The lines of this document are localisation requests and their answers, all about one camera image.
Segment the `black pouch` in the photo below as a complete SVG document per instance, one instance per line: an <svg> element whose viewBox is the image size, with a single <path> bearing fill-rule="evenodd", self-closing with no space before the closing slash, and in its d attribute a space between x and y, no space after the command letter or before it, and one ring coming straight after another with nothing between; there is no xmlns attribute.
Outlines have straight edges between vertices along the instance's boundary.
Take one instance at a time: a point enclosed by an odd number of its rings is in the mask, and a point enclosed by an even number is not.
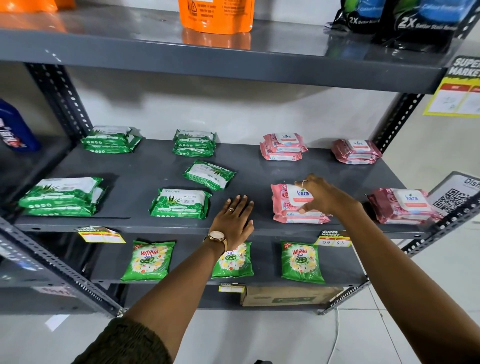
<svg viewBox="0 0 480 364"><path fill-rule="evenodd" d="M373 41L386 47L445 52L479 0L389 0Z"/></svg>
<svg viewBox="0 0 480 364"><path fill-rule="evenodd" d="M332 29L373 34L377 31L385 0L340 0Z"/></svg>

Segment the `person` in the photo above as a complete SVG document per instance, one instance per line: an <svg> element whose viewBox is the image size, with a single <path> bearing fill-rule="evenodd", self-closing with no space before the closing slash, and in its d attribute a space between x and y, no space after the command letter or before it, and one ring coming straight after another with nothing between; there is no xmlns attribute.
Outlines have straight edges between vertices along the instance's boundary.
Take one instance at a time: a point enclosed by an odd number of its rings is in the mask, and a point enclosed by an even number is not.
<svg viewBox="0 0 480 364"><path fill-rule="evenodd" d="M360 202L313 174L295 184L313 196L300 213L319 210L343 224L377 294L422 363L480 363L480 327L382 233ZM254 231L248 221L252 209L247 196L228 199L202 245L113 319L74 364L172 363L216 261Z"/></svg>

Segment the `person's left arm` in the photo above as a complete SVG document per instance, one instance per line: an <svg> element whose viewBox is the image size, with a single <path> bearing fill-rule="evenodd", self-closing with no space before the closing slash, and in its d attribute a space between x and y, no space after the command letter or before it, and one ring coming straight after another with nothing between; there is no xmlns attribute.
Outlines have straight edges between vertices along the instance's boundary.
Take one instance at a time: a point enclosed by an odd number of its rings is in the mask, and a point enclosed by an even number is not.
<svg viewBox="0 0 480 364"><path fill-rule="evenodd" d="M247 196L228 199L215 217L210 231L222 232L233 250L253 232L253 221L247 224L253 201ZM181 340L198 307L215 263L224 253L223 243L206 238L195 252L163 278L150 292L135 303L124 317L139 322L155 332L173 360Z"/></svg>

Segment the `qr code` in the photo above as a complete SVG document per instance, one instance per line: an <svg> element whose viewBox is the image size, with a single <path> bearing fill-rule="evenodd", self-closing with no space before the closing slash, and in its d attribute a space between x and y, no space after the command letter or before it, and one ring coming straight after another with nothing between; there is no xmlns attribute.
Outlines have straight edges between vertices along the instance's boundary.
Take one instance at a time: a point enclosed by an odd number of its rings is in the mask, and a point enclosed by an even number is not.
<svg viewBox="0 0 480 364"><path fill-rule="evenodd" d="M447 193L435 201L433 205L448 213L464 204L469 197L469 195L464 194L455 188L451 188Z"/></svg>

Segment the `gold watch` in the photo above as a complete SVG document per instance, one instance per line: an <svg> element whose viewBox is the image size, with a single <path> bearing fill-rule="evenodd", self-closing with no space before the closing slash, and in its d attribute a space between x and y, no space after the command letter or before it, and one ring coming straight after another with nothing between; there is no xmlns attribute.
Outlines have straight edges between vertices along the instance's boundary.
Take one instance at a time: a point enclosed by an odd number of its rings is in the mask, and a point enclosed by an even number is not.
<svg viewBox="0 0 480 364"><path fill-rule="evenodd" d="M228 247L227 239L225 238L224 233L222 233L220 231L211 231L211 232L208 233L207 236L205 236L205 239L206 238L210 239L213 242L223 243L223 245L225 246L225 251L224 252L226 252L228 250L227 249L227 247Z"/></svg>

